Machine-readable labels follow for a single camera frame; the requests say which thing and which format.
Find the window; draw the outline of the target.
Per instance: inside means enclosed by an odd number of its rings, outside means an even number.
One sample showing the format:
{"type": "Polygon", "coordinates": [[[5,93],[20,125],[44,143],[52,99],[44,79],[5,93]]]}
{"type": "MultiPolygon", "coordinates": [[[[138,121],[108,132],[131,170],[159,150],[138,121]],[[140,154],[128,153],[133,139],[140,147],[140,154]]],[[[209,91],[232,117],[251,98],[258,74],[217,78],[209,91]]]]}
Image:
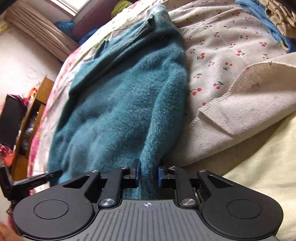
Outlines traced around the window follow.
{"type": "Polygon", "coordinates": [[[73,18],[89,2],[89,0],[47,0],[47,2],[73,18]]]}

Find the green cushion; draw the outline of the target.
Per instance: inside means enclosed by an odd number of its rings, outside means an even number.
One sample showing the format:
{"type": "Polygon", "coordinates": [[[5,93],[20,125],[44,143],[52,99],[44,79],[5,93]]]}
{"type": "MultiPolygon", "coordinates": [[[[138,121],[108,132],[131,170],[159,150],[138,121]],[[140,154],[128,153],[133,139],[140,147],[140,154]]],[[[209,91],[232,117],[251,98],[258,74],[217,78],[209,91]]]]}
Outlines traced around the green cushion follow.
{"type": "Polygon", "coordinates": [[[111,12],[111,17],[114,18],[117,14],[121,13],[125,8],[132,5],[132,2],[127,0],[120,0],[111,12]]]}

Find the blue cloth on sofa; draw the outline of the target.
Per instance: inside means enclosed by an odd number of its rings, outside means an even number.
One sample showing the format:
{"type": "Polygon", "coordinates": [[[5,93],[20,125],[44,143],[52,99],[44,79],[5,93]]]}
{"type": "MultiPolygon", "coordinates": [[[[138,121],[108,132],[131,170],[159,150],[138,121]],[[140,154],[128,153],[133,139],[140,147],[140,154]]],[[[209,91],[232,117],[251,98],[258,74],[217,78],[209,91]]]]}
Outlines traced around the blue cloth on sofa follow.
{"type": "Polygon", "coordinates": [[[91,30],[90,32],[88,32],[85,36],[83,36],[78,44],[81,46],[83,43],[85,43],[94,33],[96,33],[96,31],[98,30],[98,28],[95,28],[93,30],[91,30]]]}

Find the brown checked garment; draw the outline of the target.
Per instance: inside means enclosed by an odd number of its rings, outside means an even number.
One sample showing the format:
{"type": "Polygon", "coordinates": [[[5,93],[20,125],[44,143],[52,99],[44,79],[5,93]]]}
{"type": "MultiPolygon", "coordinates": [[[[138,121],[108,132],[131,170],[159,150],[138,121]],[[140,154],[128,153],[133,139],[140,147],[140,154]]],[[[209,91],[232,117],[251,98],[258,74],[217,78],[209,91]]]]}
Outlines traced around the brown checked garment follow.
{"type": "Polygon", "coordinates": [[[295,39],[295,11],[282,1],[259,0],[265,7],[267,18],[277,27],[283,36],[295,39]]]}

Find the cream blanket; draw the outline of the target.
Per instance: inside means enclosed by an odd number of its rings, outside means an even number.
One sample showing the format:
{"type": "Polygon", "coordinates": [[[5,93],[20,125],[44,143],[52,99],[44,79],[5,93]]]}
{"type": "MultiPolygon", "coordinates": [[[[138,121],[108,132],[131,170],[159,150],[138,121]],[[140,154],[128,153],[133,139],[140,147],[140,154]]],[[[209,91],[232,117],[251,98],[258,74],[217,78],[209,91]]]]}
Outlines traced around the cream blanket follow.
{"type": "Polygon", "coordinates": [[[290,114],[266,143],[225,178],[263,193],[283,209],[279,240],[295,240],[295,113],[290,114]]]}

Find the cherry print bed sheet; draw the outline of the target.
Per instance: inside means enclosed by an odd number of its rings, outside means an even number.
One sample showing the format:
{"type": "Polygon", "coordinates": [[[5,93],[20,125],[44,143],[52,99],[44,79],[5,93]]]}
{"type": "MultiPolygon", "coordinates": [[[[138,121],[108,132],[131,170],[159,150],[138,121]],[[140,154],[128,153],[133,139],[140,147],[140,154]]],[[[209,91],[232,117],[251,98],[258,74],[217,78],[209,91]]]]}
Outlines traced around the cherry print bed sheet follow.
{"type": "Polygon", "coordinates": [[[185,123],[164,161],[188,166],[295,111],[295,54],[234,1],[166,1],[185,40],[185,123]]]}

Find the wooden side cabinet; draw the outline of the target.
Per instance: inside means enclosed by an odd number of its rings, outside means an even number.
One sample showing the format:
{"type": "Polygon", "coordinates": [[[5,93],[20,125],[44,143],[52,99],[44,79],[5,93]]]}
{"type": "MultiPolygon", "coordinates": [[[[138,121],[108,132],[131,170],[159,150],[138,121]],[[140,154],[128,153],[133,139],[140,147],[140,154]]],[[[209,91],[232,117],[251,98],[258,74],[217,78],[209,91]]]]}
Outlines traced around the wooden side cabinet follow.
{"type": "Polygon", "coordinates": [[[11,176],[14,181],[27,177],[33,137],[40,125],[41,117],[44,113],[53,85],[54,82],[52,80],[48,77],[44,77],[33,100],[28,105],[15,146],[15,157],[11,168],[11,176]]]}

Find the floral pink quilt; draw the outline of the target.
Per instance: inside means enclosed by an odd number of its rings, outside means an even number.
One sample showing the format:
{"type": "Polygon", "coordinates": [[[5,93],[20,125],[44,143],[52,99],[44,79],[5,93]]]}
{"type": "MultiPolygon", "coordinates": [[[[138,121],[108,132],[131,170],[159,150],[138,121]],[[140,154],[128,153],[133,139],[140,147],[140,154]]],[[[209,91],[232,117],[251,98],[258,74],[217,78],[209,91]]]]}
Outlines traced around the floral pink quilt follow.
{"type": "Polygon", "coordinates": [[[152,6],[161,3],[162,1],[136,1],[98,29],[66,59],[55,80],[45,112],[41,117],[41,124],[33,137],[33,146],[29,154],[28,177],[47,172],[47,162],[56,125],[68,99],[74,75],[80,70],[82,64],[92,59],[103,41],[121,35],[133,24],[146,18],[152,6]]]}

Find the blue plastic bag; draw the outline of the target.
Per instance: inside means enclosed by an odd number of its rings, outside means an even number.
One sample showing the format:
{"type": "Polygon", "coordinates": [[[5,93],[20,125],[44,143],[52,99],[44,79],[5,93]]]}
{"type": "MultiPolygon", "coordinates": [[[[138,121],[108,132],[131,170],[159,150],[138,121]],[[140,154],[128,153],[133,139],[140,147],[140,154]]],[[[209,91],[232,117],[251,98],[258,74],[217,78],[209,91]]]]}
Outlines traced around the blue plastic bag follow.
{"type": "Polygon", "coordinates": [[[54,24],[59,30],[65,33],[67,36],[71,37],[72,30],[74,28],[73,22],[55,22],[54,24]]]}

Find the maroon sofa bench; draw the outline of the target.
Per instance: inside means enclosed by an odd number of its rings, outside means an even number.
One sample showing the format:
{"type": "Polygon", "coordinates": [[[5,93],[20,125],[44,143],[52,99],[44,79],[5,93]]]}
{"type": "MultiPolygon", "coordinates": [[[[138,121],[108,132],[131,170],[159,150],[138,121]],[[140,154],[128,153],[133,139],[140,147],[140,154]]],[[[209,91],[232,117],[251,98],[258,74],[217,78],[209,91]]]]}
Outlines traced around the maroon sofa bench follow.
{"type": "Polygon", "coordinates": [[[72,39],[82,45],[89,38],[87,35],[90,32],[98,30],[111,20],[111,12],[118,2],[115,0],[99,0],[86,3],[73,20],[72,39]]]}

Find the left beige curtain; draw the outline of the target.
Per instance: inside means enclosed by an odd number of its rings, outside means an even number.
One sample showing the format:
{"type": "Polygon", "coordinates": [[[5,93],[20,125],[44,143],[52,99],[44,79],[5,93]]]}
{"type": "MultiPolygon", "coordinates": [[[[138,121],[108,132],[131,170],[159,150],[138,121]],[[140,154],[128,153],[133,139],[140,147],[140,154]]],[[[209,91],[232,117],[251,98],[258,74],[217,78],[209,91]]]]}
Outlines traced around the left beige curtain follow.
{"type": "Polygon", "coordinates": [[[50,20],[37,10],[17,1],[8,8],[6,19],[16,27],[30,35],[60,61],[78,48],[78,44],[59,30],[50,20]]]}

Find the teal fuzzy sweater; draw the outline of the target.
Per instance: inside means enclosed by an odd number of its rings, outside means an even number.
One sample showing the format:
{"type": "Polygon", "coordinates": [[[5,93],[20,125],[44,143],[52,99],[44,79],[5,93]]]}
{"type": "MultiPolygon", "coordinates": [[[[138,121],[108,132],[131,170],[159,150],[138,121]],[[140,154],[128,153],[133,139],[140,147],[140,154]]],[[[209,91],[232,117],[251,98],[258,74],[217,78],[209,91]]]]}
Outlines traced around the teal fuzzy sweater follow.
{"type": "Polygon", "coordinates": [[[58,121],[48,171],[58,183],[140,160],[125,198],[158,199],[158,167],[179,137],[187,95],[184,41],[166,8],[104,41],[75,74],[58,121]]]}

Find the blue knit garment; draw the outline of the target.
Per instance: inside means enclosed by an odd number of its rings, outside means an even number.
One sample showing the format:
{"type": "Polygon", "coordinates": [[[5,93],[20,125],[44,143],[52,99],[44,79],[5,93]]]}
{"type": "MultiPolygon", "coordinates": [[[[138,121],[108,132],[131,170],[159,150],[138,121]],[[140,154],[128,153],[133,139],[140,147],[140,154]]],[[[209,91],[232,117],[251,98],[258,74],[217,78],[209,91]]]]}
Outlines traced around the blue knit garment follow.
{"type": "Polygon", "coordinates": [[[295,39],[287,38],[282,35],[277,27],[267,18],[265,7],[259,1],[236,1],[236,3],[258,18],[284,51],[287,53],[295,52],[295,39]]]}

